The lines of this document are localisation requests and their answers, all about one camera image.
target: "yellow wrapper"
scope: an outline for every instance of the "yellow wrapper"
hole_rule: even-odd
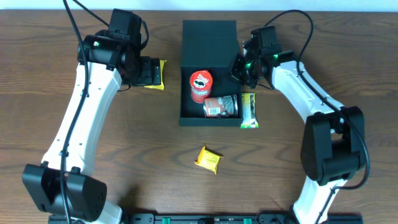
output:
[[[206,150],[206,146],[203,146],[203,148],[200,151],[198,160],[195,161],[195,164],[204,167],[208,170],[211,170],[217,175],[218,163],[222,157],[223,156],[217,155],[209,150]]]
[[[161,79],[161,83],[160,85],[155,85],[155,86],[144,86],[145,88],[155,88],[158,90],[164,90],[164,85],[163,85],[163,67],[164,67],[164,63],[166,63],[167,60],[160,60],[160,79]]]

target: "wood grain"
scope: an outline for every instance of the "wood grain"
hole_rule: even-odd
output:
[[[96,12],[111,17],[111,11]],[[132,88],[115,97],[94,174],[108,185],[108,198],[159,213],[287,210],[305,180],[304,125],[278,91],[254,90],[259,129],[178,126],[182,21],[237,20],[242,41],[276,12],[136,13],[150,32],[142,54],[168,60],[165,91]],[[73,14],[83,36],[104,29],[83,11]],[[362,109],[372,162],[368,184],[339,192],[331,211],[360,212],[366,223],[396,223],[398,14],[310,15],[315,32],[303,61],[329,94]],[[305,18],[287,15],[275,25],[284,49],[301,49]],[[0,11],[0,223],[46,222],[48,214],[36,209],[21,174],[27,163],[41,161],[58,131],[75,81],[76,47],[65,11]],[[217,176],[193,163],[203,145],[224,154]]]

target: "open black box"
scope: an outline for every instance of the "open black box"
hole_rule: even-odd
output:
[[[181,59],[180,126],[233,126],[243,121],[242,86],[229,79],[232,63],[239,52],[236,21],[183,21]],[[213,86],[209,97],[236,94],[238,115],[205,118],[203,104],[191,98],[191,74],[209,70]]]

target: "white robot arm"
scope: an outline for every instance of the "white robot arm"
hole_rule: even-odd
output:
[[[335,108],[344,107],[339,101],[334,100],[328,95],[307,73],[304,64],[300,62],[300,70],[303,76],[314,86],[319,93],[328,98],[328,101]],[[299,115],[302,117],[304,123],[307,117],[315,113],[329,114],[334,111],[324,104],[321,99],[304,83],[302,78],[297,75],[296,61],[281,63],[272,71],[272,84],[276,90],[281,91],[290,101]],[[293,211],[299,223],[315,223],[319,216],[330,190],[335,186],[343,186],[347,180],[339,179],[320,186],[316,181],[309,177],[305,179],[302,193],[298,200],[294,203]],[[319,223],[323,223],[328,219],[327,211],[333,202],[336,194],[332,195],[326,210],[323,212]]]
[[[107,70],[104,64],[88,62],[88,70],[90,74],[88,97],[84,102],[69,141],[65,170],[70,172],[72,167],[78,167],[80,168],[80,174],[92,176],[98,138],[104,124],[106,113],[108,112],[113,97],[120,89],[122,80],[117,69],[113,71]],[[84,65],[77,66],[76,71],[75,89],[73,90],[67,112],[63,117],[61,127],[54,142],[42,159],[42,163],[47,162],[48,168],[51,169],[60,168],[60,151],[62,150],[65,136],[79,104],[81,92],[83,90],[85,82]],[[105,201],[101,215],[92,223],[118,224],[121,215],[122,210],[119,206]]]

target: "tin can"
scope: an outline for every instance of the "tin can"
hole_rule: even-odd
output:
[[[221,96],[206,98],[203,110],[206,118],[220,118],[238,115],[238,98],[235,94],[231,96]]]
[[[194,72],[189,81],[191,85],[191,97],[196,103],[203,103],[210,95],[213,77],[208,70]]]

